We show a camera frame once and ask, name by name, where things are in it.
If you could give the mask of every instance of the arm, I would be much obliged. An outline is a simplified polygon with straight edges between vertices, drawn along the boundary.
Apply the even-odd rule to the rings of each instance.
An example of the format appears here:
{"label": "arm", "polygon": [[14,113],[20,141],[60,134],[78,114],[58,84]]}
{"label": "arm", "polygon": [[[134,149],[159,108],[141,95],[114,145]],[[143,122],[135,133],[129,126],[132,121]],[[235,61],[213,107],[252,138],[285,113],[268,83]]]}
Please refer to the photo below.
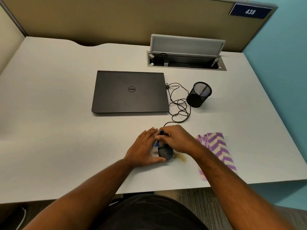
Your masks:
{"label": "arm", "polygon": [[251,189],[212,152],[180,125],[163,127],[157,135],[174,150],[190,155],[200,166],[235,230],[294,230],[274,207]]}
{"label": "arm", "polygon": [[111,203],[116,191],[136,168],[164,162],[150,154],[157,129],[142,132],[126,156],[86,180],[39,213],[25,230],[86,230],[95,217]]}

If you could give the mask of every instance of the black cable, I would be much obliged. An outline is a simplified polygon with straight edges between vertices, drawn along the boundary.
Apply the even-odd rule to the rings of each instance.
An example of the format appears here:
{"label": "black cable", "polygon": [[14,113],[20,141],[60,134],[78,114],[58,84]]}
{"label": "black cable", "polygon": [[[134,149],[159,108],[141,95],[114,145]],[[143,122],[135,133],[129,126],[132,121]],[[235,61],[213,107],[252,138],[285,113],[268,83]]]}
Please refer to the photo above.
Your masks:
{"label": "black cable", "polygon": [[160,53],[160,54],[158,54],[156,56],[154,55],[154,58],[152,59],[152,62],[154,62],[155,58],[157,58],[158,56],[160,56],[162,54],[165,54],[166,55],[166,59],[167,59],[167,54],[165,52],[163,52],[163,53]]}
{"label": "black cable", "polygon": [[[164,127],[165,127],[165,125],[167,125],[168,123],[184,123],[185,121],[187,121],[187,119],[190,117],[190,115],[191,115],[191,106],[190,106],[190,112],[188,112],[187,111],[187,107],[188,107],[188,104],[187,104],[187,99],[186,98],[181,98],[181,99],[178,99],[178,100],[175,100],[175,101],[173,101],[172,100],[172,94],[173,94],[173,92],[176,90],[176,89],[178,89],[178,88],[180,88],[180,87],[182,87],[183,89],[185,89],[187,92],[188,92],[188,94],[189,94],[189,91],[186,89],[186,88],[184,88],[182,85],[180,85],[179,83],[171,83],[171,84],[165,84],[166,85],[166,88],[167,88],[167,91],[169,92],[169,89],[170,88],[174,88],[174,90],[172,91],[172,92],[169,92],[169,98],[170,98],[170,100],[171,100],[171,103],[169,104],[169,106],[171,106],[171,104],[175,104],[175,105],[177,105],[177,107],[178,107],[178,109],[179,109],[179,111],[178,111],[178,113],[176,113],[176,114],[171,114],[170,113],[170,111],[169,111],[169,114],[172,116],[172,121],[171,122],[167,122],[166,124],[164,124]],[[175,121],[173,118],[175,117],[175,116],[178,116],[178,115],[181,115],[181,116],[186,116],[186,118],[184,119],[184,120],[182,120],[182,121]]]}

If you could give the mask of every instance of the person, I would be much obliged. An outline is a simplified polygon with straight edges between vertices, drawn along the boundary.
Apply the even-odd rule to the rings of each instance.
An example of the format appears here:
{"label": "person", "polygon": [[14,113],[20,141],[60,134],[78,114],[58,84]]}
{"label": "person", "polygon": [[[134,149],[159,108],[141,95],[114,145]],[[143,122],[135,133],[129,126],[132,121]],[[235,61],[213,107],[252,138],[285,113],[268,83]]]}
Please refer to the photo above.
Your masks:
{"label": "person", "polygon": [[151,155],[154,140],[190,155],[204,172],[230,224],[235,230],[294,230],[274,207],[252,190],[180,125],[142,132],[125,157],[54,201],[24,229],[208,229],[177,201],[141,194],[110,205],[129,173],[142,166],[165,162]]}

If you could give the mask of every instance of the laptop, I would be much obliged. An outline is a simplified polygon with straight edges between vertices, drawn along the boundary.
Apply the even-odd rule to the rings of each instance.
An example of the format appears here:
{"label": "laptop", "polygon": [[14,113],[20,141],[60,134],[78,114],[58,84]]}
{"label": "laptop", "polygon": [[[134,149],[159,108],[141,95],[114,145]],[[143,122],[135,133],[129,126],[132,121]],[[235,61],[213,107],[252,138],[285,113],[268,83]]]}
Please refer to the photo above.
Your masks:
{"label": "laptop", "polygon": [[163,73],[97,71],[93,113],[168,111]]}

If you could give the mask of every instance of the cubicle partition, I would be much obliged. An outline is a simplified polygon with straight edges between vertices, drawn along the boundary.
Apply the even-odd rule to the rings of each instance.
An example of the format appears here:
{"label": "cubicle partition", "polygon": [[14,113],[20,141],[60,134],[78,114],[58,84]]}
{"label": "cubicle partition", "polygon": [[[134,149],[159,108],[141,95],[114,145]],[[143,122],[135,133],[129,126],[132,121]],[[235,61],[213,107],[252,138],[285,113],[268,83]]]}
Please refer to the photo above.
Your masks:
{"label": "cubicle partition", "polygon": [[229,15],[245,0],[2,0],[25,35],[63,38],[93,46],[149,45],[151,34],[224,39],[241,52],[264,19]]}

